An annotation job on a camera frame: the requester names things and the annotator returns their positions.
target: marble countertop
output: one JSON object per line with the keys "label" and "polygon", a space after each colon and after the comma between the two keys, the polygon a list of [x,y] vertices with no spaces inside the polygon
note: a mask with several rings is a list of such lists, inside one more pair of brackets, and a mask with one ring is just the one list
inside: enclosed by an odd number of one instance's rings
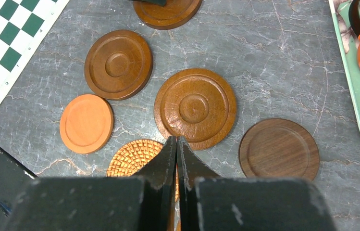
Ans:
{"label": "marble countertop", "polygon": [[[94,154],[68,150],[59,121],[76,96],[92,93],[84,61],[107,32],[141,34],[154,70],[134,97],[113,102],[112,138]],[[39,176],[104,176],[114,153],[140,139],[164,142],[153,116],[163,82],[187,68],[223,76],[236,94],[236,122],[218,145],[196,154],[224,177],[244,177],[239,142],[256,122],[298,122],[320,149],[314,183],[339,230],[360,230],[360,133],[327,0],[205,0],[187,24],[147,27],[127,0],[70,1],[0,106],[0,146]]]}

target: wood grain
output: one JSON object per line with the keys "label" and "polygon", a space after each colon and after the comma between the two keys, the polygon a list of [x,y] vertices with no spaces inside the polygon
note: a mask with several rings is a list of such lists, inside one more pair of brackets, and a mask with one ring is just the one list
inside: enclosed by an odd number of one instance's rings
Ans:
{"label": "wood grain", "polygon": [[147,42],[129,30],[116,30],[102,36],[85,60],[85,79],[98,96],[124,100],[146,85],[153,70],[153,57]]}
{"label": "wood grain", "polygon": [[154,119],[165,137],[185,136],[193,150],[219,143],[231,130],[236,99],[220,75],[188,69],[170,77],[154,102]]}
{"label": "wood grain", "polygon": [[[129,177],[139,171],[144,165],[152,160],[163,148],[159,142],[152,140],[135,140],[125,144],[113,156],[109,168],[106,170],[107,177]],[[179,196],[178,177],[175,180],[175,200]]]}
{"label": "wood grain", "polygon": [[320,157],[313,137],[286,119],[266,119],[252,126],[239,146],[247,177],[302,177],[313,180]]}
{"label": "wood grain", "polygon": [[169,30],[188,22],[201,4],[202,0],[167,0],[165,6],[134,1],[133,7],[146,25],[158,30]]}
{"label": "wood grain", "polygon": [[87,154],[99,150],[108,141],[112,130],[112,109],[96,95],[76,97],[61,115],[61,139],[76,153]]}

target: chessboard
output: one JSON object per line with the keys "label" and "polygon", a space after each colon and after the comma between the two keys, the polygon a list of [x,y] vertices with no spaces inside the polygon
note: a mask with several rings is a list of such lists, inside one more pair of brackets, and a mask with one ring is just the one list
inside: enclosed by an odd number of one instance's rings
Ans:
{"label": "chessboard", "polygon": [[0,0],[0,104],[69,0]]}

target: wooden disc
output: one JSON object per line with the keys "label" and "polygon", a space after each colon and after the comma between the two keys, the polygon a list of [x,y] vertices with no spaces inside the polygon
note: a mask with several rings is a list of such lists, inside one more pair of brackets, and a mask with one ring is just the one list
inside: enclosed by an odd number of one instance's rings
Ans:
{"label": "wooden disc", "polygon": [[60,120],[61,139],[72,151],[80,154],[100,149],[113,130],[113,112],[101,97],[91,94],[73,99]]}
{"label": "wooden disc", "polygon": [[116,30],[93,44],[85,61],[85,79],[100,97],[124,100],[147,83],[153,57],[147,42],[129,30]]}
{"label": "wooden disc", "polygon": [[[132,176],[152,160],[162,148],[161,143],[152,140],[135,140],[127,143],[113,156],[109,168],[106,170],[106,176]],[[178,177],[176,177],[175,187],[175,200],[177,201],[179,196]]]}
{"label": "wooden disc", "polygon": [[313,180],[320,165],[313,137],[286,119],[266,119],[245,133],[239,162],[247,177],[302,177]]}
{"label": "wooden disc", "polygon": [[217,73],[188,69],[170,77],[154,102],[154,119],[168,138],[185,136],[193,150],[219,143],[231,130],[236,99],[231,86]]}
{"label": "wooden disc", "polygon": [[202,0],[167,0],[165,6],[134,1],[133,7],[146,25],[158,30],[169,30],[188,22],[201,4]]}

